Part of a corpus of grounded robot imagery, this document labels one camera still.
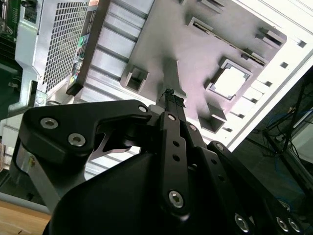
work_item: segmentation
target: green circuit board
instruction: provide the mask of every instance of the green circuit board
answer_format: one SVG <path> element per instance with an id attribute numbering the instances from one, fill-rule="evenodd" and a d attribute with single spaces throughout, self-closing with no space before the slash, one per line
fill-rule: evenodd
<path id="1" fill-rule="evenodd" d="M 10 42 L 16 42 L 18 33 L 18 22 L 20 20 L 20 8 L 22 0 L 0 0 L 1 9 L 4 8 L 6 2 L 6 19 L 5 23 L 11 30 L 10 33 L 0 33 L 0 37 L 9 40 Z"/>

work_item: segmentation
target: wooden surface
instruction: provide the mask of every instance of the wooden surface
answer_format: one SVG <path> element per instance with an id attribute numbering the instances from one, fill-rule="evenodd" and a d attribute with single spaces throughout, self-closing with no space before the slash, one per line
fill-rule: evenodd
<path id="1" fill-rule="evenodd" d="M 0 201 L 0 235 L 42 235 L 50 215 Z"/>

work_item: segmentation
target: perforated metal panel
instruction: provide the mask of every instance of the perforated metal panel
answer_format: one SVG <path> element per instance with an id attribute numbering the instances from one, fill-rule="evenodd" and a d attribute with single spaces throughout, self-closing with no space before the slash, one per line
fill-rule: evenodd
<path id="1" fill-rule="evenodd" d="M 58 3 L 43 84 L 49 92 L 72 71 L 88 2 Z"/>

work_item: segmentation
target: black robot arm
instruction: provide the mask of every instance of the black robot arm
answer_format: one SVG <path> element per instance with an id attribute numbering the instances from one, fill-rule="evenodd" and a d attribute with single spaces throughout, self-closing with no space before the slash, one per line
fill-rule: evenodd
<path id="1" fill-rule="evenodd" d="M 34 108 L 10 171 L 53 212 L 45 234 L 304 234 L 298 221 L 220 142 L 203 142 L 183 100 L 158 115 L 135 100 Z M 86 181 L 86 162 L 141 147 Z"/>

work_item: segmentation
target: silver screw head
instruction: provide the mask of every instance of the silver screw head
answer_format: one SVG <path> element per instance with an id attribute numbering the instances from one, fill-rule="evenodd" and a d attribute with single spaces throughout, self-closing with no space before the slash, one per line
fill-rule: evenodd
<path id="1" fill-rule="evenodd" d="M 197 128 L 193 124 L 190 124 L 189 127 L 191 128 L 191 130 L 197 131 Z"/>
<path id="2" fill-rule="evenodd" d="M 170 120 L 173 120 L 173 121 L 176 120 L 176 118 L 175 118 L 173 115 L 171 115 L 171 114 L 168 115 L 168 118 L 169 118 Z"/>
<path id="3" fill-rule="evenodd" d="M 181 194 L 177 191 L 170 191 L 168 194 L 168 197 L 170 199 L 170 202 L 173 204 L 176 208 L 182 208 L 184 205 L 184 200 L 181 196 Z"/>
<path id="4" fill-rule="evenodd" d="M 36 98 L 36 102 L 37 102 L 38 104 L 44 104 L 45 100 L 44 100 L 42 97 L 37 97 L 37 98 Z"/>
<path id="5" fill-rule="evenodd" d="M 141 105 L 139 105 L 139 110 L 142 111 L 142 112 L 144 112 L 144 113 L 148 112 L 147 108 L 146 108 L 146 107 L 143 107 L 143 106 L 141 106 Z"/>
<path id="6" fill-rule="evenodd" d="M 239 214 L 235 214 L 235 222 L 238 225 L 238 227 L 244 232 L 249 232 L 249 226 L 246 220 Z"/>
<path id="7" fill-rule="evenodd" d="M 41 119 L 40 124 L 43 128 L 49 129 L 49 130 L 55 129 L 59 126 L 59 123 L 50 117 L 46 117 L 46 118 Z"/>
<path id="8" fill-rule="evenodd" d="M 217 143 L 216 146 L 219 150 L 224 151 L 224 147 L 221 144 Z"/>
<path id="9" fill-rule="evenodd" d="M 300 228 L 299 226 L 292 220 L 292 219 L 288 219 L 290 226 L 297 232 L 300 232 Z"/>
<path id="10" fill-rule="evenodd" d="M 288 231 L 289 231 L 287 225 L 285 224 L 285 222 L 284 222 L 281 218 L 276 217 L 276 221 L 277 221 L 277 224 L 279 225 L 279 227 L 280 227 L 282 230 L 284 230 L 285 232 L 288 232 Z"/>
<path id="11" fill-rule="evenodd" d="M 73 133 L 69 135 L 68 142 L 73 146 L 81 147 L 86 143 L 86 139 L 81 134 Z"/>

